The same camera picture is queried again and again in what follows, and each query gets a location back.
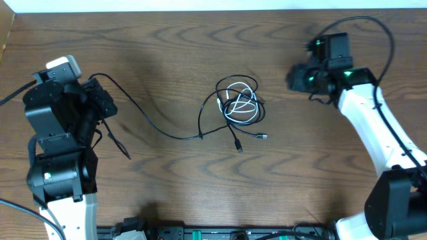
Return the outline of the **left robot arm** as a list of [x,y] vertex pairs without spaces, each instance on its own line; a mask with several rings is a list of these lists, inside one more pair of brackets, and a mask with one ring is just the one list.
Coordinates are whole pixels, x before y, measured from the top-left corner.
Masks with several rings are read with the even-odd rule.
[[99,122],[117,107],[98,80],[46,81],[23,97],[25,116],[42,149],[27,184],[40,206],[49,239],[96,239],[98,158],[92,148]]

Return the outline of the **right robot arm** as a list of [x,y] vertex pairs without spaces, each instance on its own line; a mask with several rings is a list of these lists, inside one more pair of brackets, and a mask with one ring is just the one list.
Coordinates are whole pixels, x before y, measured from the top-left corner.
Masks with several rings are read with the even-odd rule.
[[292,91],[327,95],[353,125],[378,176],[361,213],[334,223],[336,239],[405,239],[426,232],[426,154],[387,106],[378,81],[355,68],[347,33],[320,35],[307,44],[309,61],[287,76]]

